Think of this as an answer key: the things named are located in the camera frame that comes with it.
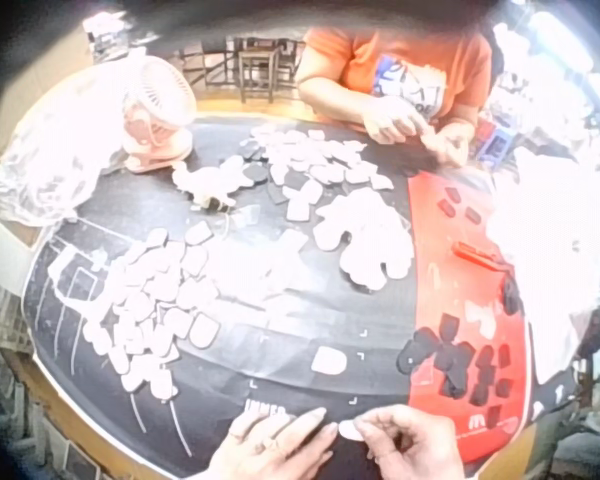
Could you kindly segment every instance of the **black felt piece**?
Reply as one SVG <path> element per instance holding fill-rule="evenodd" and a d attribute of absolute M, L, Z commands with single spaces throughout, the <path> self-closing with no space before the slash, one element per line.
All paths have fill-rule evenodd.
<path fill-rule="evenodd" d="M 451 205 L 446 198 L 443 198 L 438 202 L 438 207 L 440 207 L 440 210 L 442 210 L 447 217 L 453 218 L 456 216 L 456 209 L 453 208 L 453 205 Z"/>
<path fill-rule="evenodd" d="M 413 340 L 427 352 L 427 357 L 433 355 L 440 345 L 440 340 L 430 328 L 420 328 L 413 334 Z"/>
<path fill-rule="evenodd" d="M 440 339 L 443 342 L 451 343 L 456 338 L 458 334 L 458 329 L 460 328 L 460 319 L 458 317 L 454 317 L 453 315 L 449 315 L 448 313 L 443 313 L 442 318 L 440 319 Z"/>
<path fill-rule="evenodd" d="M 436 353 L 433 366 L 441 372 L 448 372 L 453 367 L 456 356 L 456 348 L 453 345 L 443 345 Z"/>
<path fill-rule="evenodd" d="M 453 203 L 460 203 L 462 198 L 460 197 L 460 192 L 458 192 L 457 188 L 447 187 L 444 189 L 447 192 L 447 196 L 451 199 Z"/>
<path fill-rule="evenodd" d="M 471 207 L 467 207 L 464 216 L 467 217 L 471 223 L 475 223 L 476 225 L 480 225 L 480 222 L 482 222 L 480 214 Z"/>
<path fill-rule="evenodd" d="M 476 354 L 476 349 L 471 346 L 471 344 L 467 342 L 462 342 L 460 345 L 456 347 L 456 363 L 463 368 L 469 368 L 471 365 L 471 360 L 473 360 L 473 356 Z"/>
<path fill-rule="evenodd" d="M 489 386 L 477 383 L 471 392 L 469 403 L 476 407 L 484 407 L 489 401 Z"/>
<path fill-rule="evenodd" d="M 496 395 L 500 398 L 509 398 L 511 395 L 511 387 L 513 387 L 513 381 L 508 378 L 501 378 L 496 383 Z"/>
<path fill-rule="evenodd" d="M 507 368 L 511 365 L 511 349 L 506 343 L 500 345 L 500 348 L 498 349 L 498 365 L 500 368 Z"/>
<path fill-rule="evenodd" d="M 498 426 L 498 422 L 500 421 L 500 410 L 502 410 L 502 406 L 500 405 L 489 407 L 489 409 L 487 410 L 488 429 L 492 429 Z"/>
<path fill-rule="evenodd" d="M 476 367 L 482 368 L 490 366 L 491 361 L 493 360 L 493 353 L 493 347 L 491 345 L 485 345 L 478 354 L 478 358 L 476 359 Z"/>
<path fill-rule="evenodd" d="M 502 280 L 502 306 L 507 315 L 515 315 L 520 311 L 521 299 L 518 284 L 510 274 Z"/>
<path fill-rule="evenodd" d="M 256 185 L 260 183 L 264 183 L 269 179 L 269 170 L 267 170 L 262 165 L 258 165 L 257 163 L 252 163 L 247 168 L 245 168 L 242 173 L 255 182 Z"/>
<path fill-rule="evenodd" d="M 308 181 L 309 177 L 295 170 L 289 170 L 284 177 L 284 184 L 294 190 L 300 190 Z"/>
<path fill-rule="evenodd" d="M 274 205 L 282 205 L 289 201 L 289 199 L 282 194 L 282 187 L 277 186 L 273 182 L 267 183 L 267 193 Z"/>
<path fill-rule="evenodd" d="M 493 385 L 496 380 L 496 367 L 493 365 L 487 365 L 480 367 L 478 372 L 478 383 L 483 385 Z"/>

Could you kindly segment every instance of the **cut-out shape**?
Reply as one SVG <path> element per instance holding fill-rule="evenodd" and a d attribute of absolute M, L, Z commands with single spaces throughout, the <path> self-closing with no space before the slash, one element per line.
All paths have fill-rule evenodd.
<path fill-rule="evenodd" d="M 364 438 L 353 424 L 353 420 L 343 420 L 338 424 L 338 433 L 347 440 L 364 442 Z"/>
<path fill-rule="evenodd" d="M 191 330 L 193 316 L 179 308 L 170 308 L 164 316 L 163 323 L 176 337 L 184 339 Z"/>
<path fill-rule="evenodd" d="M 122 345 L 116 345 L 109 350 L 109 360 L 118 375 L 124 375 L 129 372 L 129 357 L 124 351 Z"/>
<path fill-rule="evenodd" d="M 169 353 L 173 343 L 173 331 L 165 325 L 156 325 L 151 337 L 151 352 L 158 357 L 164 357 Z"/>
<path fill-rule="evenodd" d="M 292 198 L 287 207 L 287 220 L 290 222 L 308 222 L 311 218 L 311 208 L 302 198 Z"/>
<path fill-rule="evenodd" d="M 452 343 L 458 334 L 460 319 L 443 313 L 440 319 L 440 339 L 446 343 Z"/>
<path fill-rule="evenodd" d="M 511 395 L 511 389 L 513 388 L 513 381 L 507 378 L 501 378 L 496 383 L 496 395 L 500 398 L 509 398 Z"/>
<path fill-rule="evenodd" d="M 147 248 L 163 247 L 168 236 L 169 232 L 166 228 L 154 228 L 149 232 L 149 236 L 144 243 Z"/>
<path fill-rule="evenodd" d="M 467 217 L 467 219 L 471 223 L 474 223 L 476 225 L 480 225 L 480 222 L 482 222 L 482 217 L 480 216 L 480 214 L 471 207 L 467 207 L 467 209 L 464 212 L 464 216 Z"/>
<path fill-rule="evenodd" d="M 199 313 L 189 332 L 189 340 L 196 348 L 209 348 L 220 330 L 220 324 L 204 313 Z"/>
<path fill-rule="evenodd" d="M 184 241 L 187 243 L 187 245 L 195 246 L 204 243 L 212 236 L 213 233 L 209 228 L 209 224 L 203 220 L 187 230 L 187 233 L 184 235 Z"/>
<path fill-rule="evenodd" d="M 344 352 L 331 347 L 318 347 L 311 370 L 324 375 L 340 375 L 347 369 L 347 356 Z"/>
<path fill-rule="evenodd" d="M 451 205 L 446 198 L 443 198 L 438 202 L 438 207 L 440 207 L 440 210 L 442 210 L 447 217 L 453 218 L 456 216 L 456 209 L 453 208 L 453 205 Z"/>
<path fill-rule="evenodd" d="M 447 196 L 453 203 L 460 203 L 462 201 L 462 198 L 460 197 L 460 192 L 458 192 L 457 188 L 446 187 L 444 191 L 447 192 Z"/>

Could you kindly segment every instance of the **small black object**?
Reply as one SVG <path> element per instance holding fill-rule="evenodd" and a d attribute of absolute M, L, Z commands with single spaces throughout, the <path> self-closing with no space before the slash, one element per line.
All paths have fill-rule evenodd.
<path fill-rule="evenodd" d="M 467 217 L 471 223 L 475 223 L 476 225 L 480 225 L 480 222 L 482 222 L 480 214 L 471 207 L 467 207 L 464 216 Z"/>
<path fill-rule="evenodd" d="M 300 190 L 308 181 L 309 177 L 295 170 L 289 170 L 284 177 L 284 184 L 294 190 Z"/>
<path fill-rule="evenodd" d="M 282 205 L 283 203 L 287 203 L 289 199 L 282 194 L 282 187 L 277 186 L 273 182 L 269 182 L 267 184 L 267 193 L 269 194 L 269 198 L 274 205 Z"/>
<path fill-rule="evenodd" d="M 469 399 L 469 403 L 471 405 L 475 405 L 476 407 L 484 407 L 489 401 L 489 386 L 483 385 L 481 383 L 476 384 L 473 387 L 473 392 L 471 393 L 471 398 Z"/>
<path fill-rule="evenodd" d="M 433 366 L 441 372 L 448 372 L 454 364 L 456 348 L 453 345 L 443 345 L 436 358 L 433 360 Z"/>
<path fill-rule="evenodd" d="M 469 368 L 475 354 L 476 349 L 473 348 L 471 344 L 462 342 L 460 345 L 456 346 L 456 364 L 465 369 Z"/>
<path fill-rule="evenodd" d="M 478 358 L 476 359 L 476 367 L 488 367 L 491 365 L 491 361 L 493 360 L 493 347 L 491 345 L 485 345 L 480 350 L 478 354 Z"/>
<path fill-rule="evenodd" d="M 511 349 L 509 345 L 500 345 L 498 349 L 498 365 L 500 368 L 507 368 L 511 365 Z"/>
<path fill-rule="evenodd" d="M 511 395 L 512 386 L 512 380 L 501 378 L 498 380 L 498 383 L 496 383 L 496 395 L 500 398 L 509 398 L 509 395 Z"/>
<path fill-rule="evenodd" d="M 458 192 L 457 188 L 447 187 L 444 189 L 447 192 L 447 196 L 451 199 L 453 203 L 460 203 L 462 198 L 460 198 L 460 192 Z"/>
<path fill-rule="evenodd" d="M 487 428 L 489 430 L 498 426 L 498 422 L 500 421 L 500 410 L 502 410 L 502 406 L 500 405 L 489 407 L 487 410 Z"/>
<path fill-rule="evenodd" d="M 269 179 L 269 171 L 262 165 L 252 163 L 245 168 L 242 173 L 245 177 L 250 178 L 256 185 L 264 183 Z"/>
<path fill-rule="evenodd" d="M 520 304 L 522 302 L 516 279 L 510 274 L 505 275 L 500 289 L 503 310 L 507 315 L 515 315 L 520 311 Z"/>
<path fill-rule="evenodd" d="M 453 315 L 449 315 L 448 313 L 443 313 L 442 318 L 440 319 L 440 339 L 443 342 L 451 343 L 456 338 L 458 334 L 458 329 L 460 328 L 460 319 L 458 317 L 454 317 Z"/>
<path fill-rule="evenodd" d="M 493 365 L 488 365 L 485 367 L 480 367 L 478 372 L 478 383 L 483 385 L 493 385 L 493 382 L 496 380 L 496 367 Z"/>
<path fill-rule="evenodd" d="M 438 207 L 440 207 L 440 210 L 442 210 L 447 217 L 453 218 L 456 216 L 456 209 L 453 208 L 453 205 L 451 205 L 446 198 L 443 198 L 438 202 Z"/>
<path fill-rule="evenodd" d="M 424 362 L 430 354 L 413 340 L 409 340 L 402 351 L 398 354 L 396 366 L 403 375 L 411 375 L 411 372 Z"/>
<path fill-rule="evenodd" d="M 440 345 L 440 340 L 430 328 L 419 328 L 413 334 L 413 340 L 427 352 L 427 357 L 433 355 Z"/>

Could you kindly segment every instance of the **white felt piece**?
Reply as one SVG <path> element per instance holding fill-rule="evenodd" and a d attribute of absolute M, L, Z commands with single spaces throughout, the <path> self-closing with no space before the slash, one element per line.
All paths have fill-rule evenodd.
<path fill-rule="evenodd" d="M 144 378 L 138 370 L 130 370 L 126 375 L 120 377 L 122 388 L 128 393 L 135 392 L 144 383 Z"/>
<path fill-rule="evenodd" d="M 371 188 L 374 190 L 393 190 L 393 182 L 386 175 L 371 175 Z"/>
<path fill-rule="evenodd" d="M 244 158 L 241 155 L 231 155 L 220 164 L 220 170 L 240 172 L 244 165 Z"/>
<path fill-rule="evenodd" d="M 111 336 L 104 328 L 100 327 L 93 334 L 93 350 L 97 355 L 103 356 L 109 353 L 113 346 Z"/>
<path fill-rule="evenodd" d="M 118 375 L 129 372 L 129 356 L 122 345 L 116 345 L 109 350 L 109 360 L 111 360 L 111 365 Z"/>
<path fill-rule="evenodd" d="M 296 172 L 304 173 L 309 171 L 311 164 L 309 162 L 291 162 L 289 166 Z"/>
<path fill-rule="evenodd" d="M 311 205 L 317 204 L 322 198 L 323 187 L 319 182 L 311 179 L 300 189 L 300 196 Z"/>
<path fill-rule="evenodd" d="M 186 245 L 183 242 L 167 242 L 164 247 L 165 258 L 170 265 L 180 262 L 186 251 Z"/>
<path fill-rule="evenodd" d="M 292 198 L 287 207 L 287 220 L 290 222 L 308 222 L 311 218 L 311 207 L 302 198 Z"/>
<path fill-rule="evenodd" d="M 204 220 L 198 222 L 184 235 L 184 241 L 187 245 L 200 245 L 201 243 L 209 240 L 213 236 L 209 225 Z"/>
<path fill-rule="evenodd" d="M 92 343 L 97 330 L 100 328 L 100 324 L 97 322 L 85 322 L 82 327 L 82 335 L 87 343 Z"/>
<path fill-rule="evenodd" d="M 344 178 L 352 185 L 368 182 L 369 175 L 364 170 L 355 168 L 353 170 L 347 170 L 344 172 Z"/>
<path fill-rule="evenodd" d="M 167 241 L 168 236 L 169 232 L 166 228 L 154 228 L 149 232 L 149 235 L 147 236 L 147 239 L 144 243 L 147 246 L 147 248 L 162 247 Z"/>
<path fill-rule="evenodd" d="M 194 246 L 187 248 L 187 253 L 182 259 L 182 269 L 192 277 L 197 277 L 202 272 L 202 269 L 207 264 L 209 254 L 202 246 Z"/>
<path fill-rule="evenodd" d="M 199 313 L 193 322 L 189 340 L 194 347 L 199 349 L 209 348 L 220 330 L 220 324 L 207 317 L 204 313 Z"/>
<path fill-rule="evenodd" d="M 131 312 L 136 322 L 141 322 L 151 315 L 155 308 L 155 302 L 145 293 L 136 291 L 127 297 L 124 308 Z"/>
<path fill-rule="evenodd" d="M 169 349 L 173 343 L 173 332 L 165 325 L 156 325 L 151 337 L 151 352 L 158 356 L 164 357 L 169 353 Z"/>
<path fill-rule="evenodd" d="M 364 438 L 353 424 L 353 420 L 343 420 L 338 424 L 338 433 L 347 440 L 364 442 Z"/>
<path fill-rule="evenodd" d="M 311 167 L 309 169 L 309 175 L 311 175 L 323 185 L 329 185 L 331 183 L 329 167 L 327 167 L 326 165 L 315 165 Z"/>
<path fill-rule="evenodd" d="M 179 358 L 180 352 L 178 351 L 178 347 L 176 347 L 175 344 L 172 344 L 171 348 L 169 349 L 169 353 L 167 353 L 164 357 L 157 357 L 156 359 L 158 360 L 158 363 L 164 365 L 166 363 L 175 362 Z"/>
<path fill-rule="evenodd" d="M 309 237 L 304 233 L 292 228 L 287 228 L 280 238 L 278 239 L 277 245 L 286 252 L 298 253 L 305 246 Z"/>
<path fill-rule="evenodd" d="M 133 245 L 131 245 L 131 248 L 127 250 L 127 253 L 125 253 L 124 257 L 122 258 L 127 264 L 131 264 L 136 262 L 140 258 L 140 256 L 146 251 L 147 246 L 144 243 L 135 242 Z"/>
<path fill-rule="evenodd" d="M 183 312 L 179 308 L 170 308 L 162 321 L 176 337 L 184 339 L 187 337 L 189 330 L 191 330 L 193 316 L 190 313 Z"/>
<path fill-rule="evenodd" d="M 275 165 L 271 165 L 269 172 L 271 173 L 273 183 L 279 187 L 282 187 L 284 185 L 284 178 L 289 172 L 289 167 L 282 163 L 276 163 Z"/>
<path fill-rule="evenodd" d="M 151 339 L 153 338 L 153 320 L 147 318 L 144 322 L 139 325 L 140 332 L 142 333 L 142 342 L 145 348 L 151 348 Z"/>
<path fill-rule="evenodd" d="M 150 381 L 151 395 L 158 400 L 169 400 L 173 396 L 173 377 L 169 370 L 157 370 Z"/>
<path fill-rule="evenodd" d="M 289 200 L 291 200 L 300 196 L 300 190 L 296 190 L 295 188 L 287 187 L 286 185 L 284 185 L 282 187 L 282 194 Z"/>
<path fill-rule="evenodd" d="M 322 221 L 313 229 L 316 245 L 325 252 L 338 248 L 343 234 L 344 228 L 334 221 Z"/>
<path fill-rule="evenodd" d="M 347 369 L 347 356 L 331 347 L 318 347 L 311 370 L 325 375 L 340 375 Z"/>
<path fill-rule="evenodd" d="M 309 138 L 311 140 L 324 140 L 324 131 L 323 130 L 309 130 L 307 132 L 309 134 Z"/>

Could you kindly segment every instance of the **desk fan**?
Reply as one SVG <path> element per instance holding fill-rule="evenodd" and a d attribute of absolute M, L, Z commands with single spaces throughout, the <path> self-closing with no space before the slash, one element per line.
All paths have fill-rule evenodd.
<path fill-rule="evenodd" d="M 196 98 L 182 74 L 157 57 L 137 59 L 135 78 L 124 100 L 122 145 L 133 173 L 168 167 L 193 148 L 185 127 L 193 122 Z"/>

